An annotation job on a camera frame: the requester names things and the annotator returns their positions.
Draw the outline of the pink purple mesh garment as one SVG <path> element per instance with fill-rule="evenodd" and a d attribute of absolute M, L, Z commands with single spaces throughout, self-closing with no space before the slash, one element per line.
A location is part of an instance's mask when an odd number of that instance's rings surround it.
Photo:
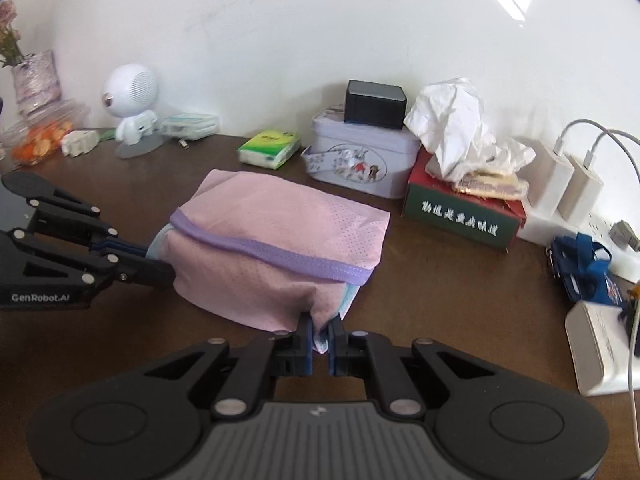
<path fill-rule="evenodd" d="M 314 348 L 344 318 L 382 257 L 390 213 L 270 174 L 211 171 L 146 255 L 175 270 L 174 289 L 242 325 L 290 332 L 307 313 Z"/>

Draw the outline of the white small plug adapter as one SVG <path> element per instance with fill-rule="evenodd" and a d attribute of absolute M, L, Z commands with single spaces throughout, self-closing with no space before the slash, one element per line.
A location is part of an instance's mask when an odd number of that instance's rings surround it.
<path fill-rule="evenodd" d="M 94 150 L 100 143 L 96 130 L 73 130 L 62 137 L 60 148 L 66 157 L 78 157 Z"/>

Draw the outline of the bowl of oranges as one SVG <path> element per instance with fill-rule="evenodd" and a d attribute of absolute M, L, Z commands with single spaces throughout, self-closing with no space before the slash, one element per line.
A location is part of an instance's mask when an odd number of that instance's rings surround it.
<path fill-rule="evenodd" d="M 1 147 L 18 166 L 34 166 L 55 153 L 67 133 L 85 125 L 90 108 L 76 100 L 52 103 L 1 133 Z"/>

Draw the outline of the white plastic case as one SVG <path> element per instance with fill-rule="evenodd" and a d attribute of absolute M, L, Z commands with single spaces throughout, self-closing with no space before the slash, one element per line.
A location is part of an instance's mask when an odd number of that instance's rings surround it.
<path fill-rule="evenodd" d="M 168 138 L 197 141 L 219 131 L 220 118 L 216 115 L 182 113 L 166 117 L 160 125 L 160 133 Z"/>

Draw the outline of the white robot figure speaker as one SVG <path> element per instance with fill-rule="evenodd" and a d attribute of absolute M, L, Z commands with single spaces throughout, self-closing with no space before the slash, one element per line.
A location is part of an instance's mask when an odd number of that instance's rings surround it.
<path fill-rule="evenodd" d="M 149 68 L 131 63 L 116 68 L 103 85 L 102 102 L 107 113 L 117 117 L 115 155 L 130 159 L 160 148 L 164 139 L 158 131 L 153 107 L 158 93 L 157 79 Z"/>

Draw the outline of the pink flower bouquet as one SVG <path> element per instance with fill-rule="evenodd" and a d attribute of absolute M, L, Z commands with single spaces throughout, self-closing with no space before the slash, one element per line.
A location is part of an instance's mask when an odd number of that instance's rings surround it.
<path fill-rule="evenodd" d="M 0 56 L 1 66 L 17 66 L 25 61 L 18 40 L 21 39 L 18 31 L 13 27 L 17 17 L 15 4 L 12 0 L 3 0 L 0 4 Z"/>

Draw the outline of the white tin box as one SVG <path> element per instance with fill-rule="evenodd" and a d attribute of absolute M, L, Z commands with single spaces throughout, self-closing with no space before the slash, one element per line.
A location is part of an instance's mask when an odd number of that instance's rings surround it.
<path fill-rule="evenodd" d="M 344 121 L 344 107 L 312 118 L 314 138 L 302 151 L 306 173 L 326 183 L 400 200 L 421 143 L 408 129 L 386 129 Z"/>

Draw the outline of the green red tissue box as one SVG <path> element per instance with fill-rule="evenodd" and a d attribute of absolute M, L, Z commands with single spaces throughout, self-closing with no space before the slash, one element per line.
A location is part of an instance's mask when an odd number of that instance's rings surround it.
<path fill-rule="evenodd" d="M 408 177 L 404 216 L 507 250 L 525 226 L 529 184 L 518 172 L 536 152 L 498 138 L 474 84 L 454 78 L 423 87 L 405 117 L 421 144 Z"/>

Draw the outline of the green tissue packet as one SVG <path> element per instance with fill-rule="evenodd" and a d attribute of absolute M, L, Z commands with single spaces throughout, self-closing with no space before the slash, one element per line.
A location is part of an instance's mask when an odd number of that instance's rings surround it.
<path fill-rule="evenodd" d="M 284 165 L 299 147 L 300 136 L 297 133 L 262 130 L 236 151 L 241 164 L 276 170 Z"/>

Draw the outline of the white power bank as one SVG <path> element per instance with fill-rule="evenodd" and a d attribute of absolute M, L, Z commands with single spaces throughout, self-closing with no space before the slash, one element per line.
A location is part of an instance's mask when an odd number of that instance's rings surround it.
<path fill-rule="evenodd" d="M 565 318 L 578 391 L 607 396 L 629 390 L 632 313 L 621 307 L 579 301 Z"/>

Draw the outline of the black charger block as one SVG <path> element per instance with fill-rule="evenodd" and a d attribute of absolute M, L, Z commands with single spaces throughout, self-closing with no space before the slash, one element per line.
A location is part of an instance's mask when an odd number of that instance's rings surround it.
<path fill-rule="evenodd" d="M 345 94 L 344 122 L 401 130 L 407 97 L 401 87 L 350 80 Z"/>

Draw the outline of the white charger adapter left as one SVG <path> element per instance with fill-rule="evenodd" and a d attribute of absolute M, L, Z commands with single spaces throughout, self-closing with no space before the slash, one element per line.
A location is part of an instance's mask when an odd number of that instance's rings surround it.
<path fill-rule="evenodd" d="M 528 182 L 527 199 L 537 214 L 551 217 L 575 169 L 565 155 L 555 154 L 539 140 L 530 140 L 529 146 L 535 151 L 535 158 L 520 171 L 520 176 Z"/>

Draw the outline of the white charger adapter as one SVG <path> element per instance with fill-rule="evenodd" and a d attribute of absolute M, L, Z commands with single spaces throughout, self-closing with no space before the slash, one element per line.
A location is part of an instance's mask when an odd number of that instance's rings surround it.
<path fill-rule="evenodd" d="M 539 140 L 530 140 L 529 146 L 535 151 L 535 158 L 520 171 L 520 176 L 528 182 L 527 199 L 537 214 L 551 217 L 575 169 L 565 155 L 555 154 Z"/>
<path fill-rule="evenodd" d="M 594 171 L 587 169 L 581 159 L 570 155 L 568 160 L 574 172 L 556 210 L 567 223 L 581 226 L 597 203 L 604 182 Z"/>

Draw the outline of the white charger adapter right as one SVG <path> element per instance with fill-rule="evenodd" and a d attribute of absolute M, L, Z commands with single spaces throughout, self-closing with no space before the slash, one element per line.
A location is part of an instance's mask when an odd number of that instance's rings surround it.
<path fill-rule="evenodd" d="M 604 182 L 594 171 L 587 169 L 581 159 L 570 155 L 568 160 L 574 172 L 556 210 L 567 223 L 581 226 L 597 203 Z"/>

